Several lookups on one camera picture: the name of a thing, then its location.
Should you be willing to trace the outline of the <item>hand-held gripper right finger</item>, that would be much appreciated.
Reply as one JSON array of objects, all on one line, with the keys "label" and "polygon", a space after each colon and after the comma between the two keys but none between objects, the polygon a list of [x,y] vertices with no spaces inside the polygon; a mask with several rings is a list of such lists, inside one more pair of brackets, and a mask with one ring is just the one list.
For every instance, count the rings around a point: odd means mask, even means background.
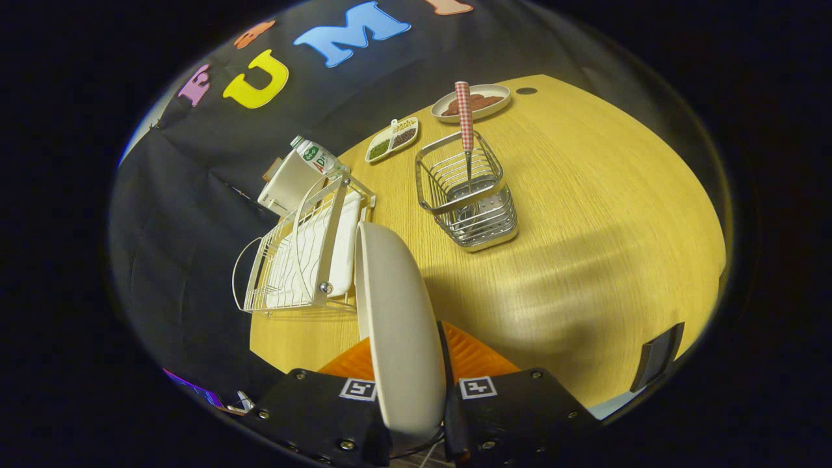
[{"label": "hand-held gripper right finger", "polygon": [[472,335],[437,323],[445,359],[443,451],[454,465],[553,465],[601,421],[541,367],[518,370]]}]

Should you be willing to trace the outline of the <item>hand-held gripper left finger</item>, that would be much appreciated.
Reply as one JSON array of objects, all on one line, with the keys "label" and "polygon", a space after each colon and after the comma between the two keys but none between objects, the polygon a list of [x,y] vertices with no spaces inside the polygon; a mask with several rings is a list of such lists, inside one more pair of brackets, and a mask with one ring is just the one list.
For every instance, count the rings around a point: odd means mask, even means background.
[{"label": "hand-held gripper left finger", "polygon": [[363,339],[318,371],[289,371],[244,416],[244,426],[312,462],[336,467],[389,466],[382,421]]}]

